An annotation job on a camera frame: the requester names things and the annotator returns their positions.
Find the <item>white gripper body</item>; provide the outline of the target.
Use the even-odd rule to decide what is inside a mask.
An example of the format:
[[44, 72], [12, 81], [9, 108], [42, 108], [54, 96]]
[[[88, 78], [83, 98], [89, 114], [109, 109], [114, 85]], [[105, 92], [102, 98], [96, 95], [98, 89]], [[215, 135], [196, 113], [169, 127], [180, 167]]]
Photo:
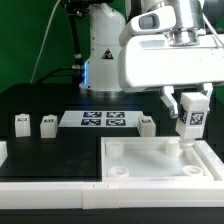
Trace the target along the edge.
[[224, 82], [224, 47], [211, 35], [198, 46], [171, 47], [163, 35], [135, 36], [118, 59], [119, 85], [125, 92], [164, 86], [183, 88]]

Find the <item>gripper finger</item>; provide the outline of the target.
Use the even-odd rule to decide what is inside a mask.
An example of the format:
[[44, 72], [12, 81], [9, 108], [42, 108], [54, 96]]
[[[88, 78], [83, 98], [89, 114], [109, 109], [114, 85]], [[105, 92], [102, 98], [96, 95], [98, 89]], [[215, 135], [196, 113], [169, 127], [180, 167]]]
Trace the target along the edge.
[[174, 87], [173, 86], [164, 86], [160, 91], [160, 98], [163, 103], [168, 107], [169, 114], [171, 118], [178, 117], [178, 103], [173, 97]]
[[200, 104], [209, 104], [210, 98], [213, 93], [213, 84], [212, 83], [203, 83], [198, 85], [199, 91], [199, 103]]

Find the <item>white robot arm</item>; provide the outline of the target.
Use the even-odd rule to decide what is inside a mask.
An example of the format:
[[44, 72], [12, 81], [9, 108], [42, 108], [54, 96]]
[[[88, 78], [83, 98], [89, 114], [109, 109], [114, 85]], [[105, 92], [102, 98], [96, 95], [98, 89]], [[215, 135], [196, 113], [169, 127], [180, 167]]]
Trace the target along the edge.
[[176, 118], [176, 88], [196, 86], [208, 95], [224, 83], [224, 34], [203, 14], [204, 0], [125, 0], [128, 18], [112, 1], [60, 1], [70, 17], [82, 92], [159, 90]]

